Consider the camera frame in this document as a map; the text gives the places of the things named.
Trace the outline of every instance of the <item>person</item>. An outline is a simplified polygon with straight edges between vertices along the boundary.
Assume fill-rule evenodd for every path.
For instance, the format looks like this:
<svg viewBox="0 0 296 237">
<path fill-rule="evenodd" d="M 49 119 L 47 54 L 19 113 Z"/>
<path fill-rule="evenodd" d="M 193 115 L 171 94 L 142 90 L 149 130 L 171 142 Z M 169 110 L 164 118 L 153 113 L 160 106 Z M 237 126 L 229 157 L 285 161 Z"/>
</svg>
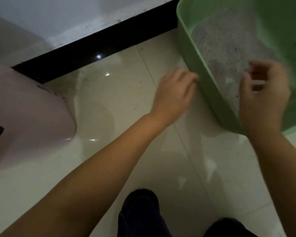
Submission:
<svg viewBox="0 0 296 237">
<path fill-rule="evenodd" d="M 275 61 L 252 61 L 240 84 L 240 120 L 287 236 L 296 236 L 296 149 L 281 133 L 290 87 Z M 253 80 L 265 80 L 254 85 Z M 90 157 L 0 236 L 88 236 L 109 209 L 146 148 L 189 107 L 197 75 L 180 67 L 165 75 L 150 113 Z M 118 236 L 171 236 L 157 196 L 136 190 L 125 200 Z M 255 236 L 234 219 L 220 219 L 205 236 Z"/>
</svg>

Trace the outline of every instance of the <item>jeans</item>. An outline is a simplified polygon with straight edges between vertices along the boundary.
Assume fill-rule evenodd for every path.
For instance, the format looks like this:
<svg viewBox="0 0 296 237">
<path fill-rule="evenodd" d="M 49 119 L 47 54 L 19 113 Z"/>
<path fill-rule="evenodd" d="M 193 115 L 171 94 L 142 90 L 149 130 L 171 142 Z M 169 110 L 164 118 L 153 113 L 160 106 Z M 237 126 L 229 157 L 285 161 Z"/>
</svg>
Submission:
<svg viewBox="0 0 296 237">
<path fill-rule="evenodd" d="M 157 196 L 150 190 L 136 190 L 126 198 L 118 216 L 117 237 L 171 237 L 159 211 Z M 239 221 L 222 218 L 216 221 L 204 237 L 257 237 Z"/>
</svg>

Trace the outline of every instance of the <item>wall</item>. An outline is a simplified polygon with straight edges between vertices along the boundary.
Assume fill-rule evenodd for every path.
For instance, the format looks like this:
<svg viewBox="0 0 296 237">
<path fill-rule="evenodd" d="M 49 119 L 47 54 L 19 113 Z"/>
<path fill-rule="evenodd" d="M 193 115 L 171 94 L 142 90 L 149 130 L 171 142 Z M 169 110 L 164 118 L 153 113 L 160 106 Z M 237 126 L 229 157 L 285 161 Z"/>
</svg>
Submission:
<svg viewBox="0 0 296 237">
<path fill-rule="evenodd" d="M 13 66 L 170 0 L 0 0 L 0 62 Z"/>
</svg>

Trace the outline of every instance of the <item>person's right arm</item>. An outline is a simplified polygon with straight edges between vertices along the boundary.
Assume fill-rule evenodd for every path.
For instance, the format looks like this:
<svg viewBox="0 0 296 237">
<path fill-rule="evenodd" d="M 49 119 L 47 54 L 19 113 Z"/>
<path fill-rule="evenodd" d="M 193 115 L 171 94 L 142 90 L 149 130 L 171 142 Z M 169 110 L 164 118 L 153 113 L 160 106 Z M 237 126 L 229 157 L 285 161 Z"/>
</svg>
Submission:
<svg viewBox="0 0 296 237">
<path fill-rule="evenodd" d="M 264 86 L 253 80 L 265 80 Z M 258 156 L 277 214 L 296 236 L 296 148 L 281 133 L 290 97 L 287 72 L 274 61 L 253 61 L 240 85 L 240 120 Z"/>
</svg>

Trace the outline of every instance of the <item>forearm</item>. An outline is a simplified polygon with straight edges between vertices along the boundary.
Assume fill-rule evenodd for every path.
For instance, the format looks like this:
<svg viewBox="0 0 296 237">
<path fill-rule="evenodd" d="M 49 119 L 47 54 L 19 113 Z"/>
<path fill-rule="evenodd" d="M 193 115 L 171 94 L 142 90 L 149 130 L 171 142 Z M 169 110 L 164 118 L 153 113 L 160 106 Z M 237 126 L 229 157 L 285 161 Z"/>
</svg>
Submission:
<svg viewBox="0 0 296 237">
<path fill-rule="evenodd" d="M 67 175 L 2 236 L 88 236 L 163 129 L 150 115 L 143 116 Z"/>
<path fill-rule="evenodd" d="M 288 236 L 296 236 L 296 149 L 280 132 L 248 135 Z"/>
</svg>

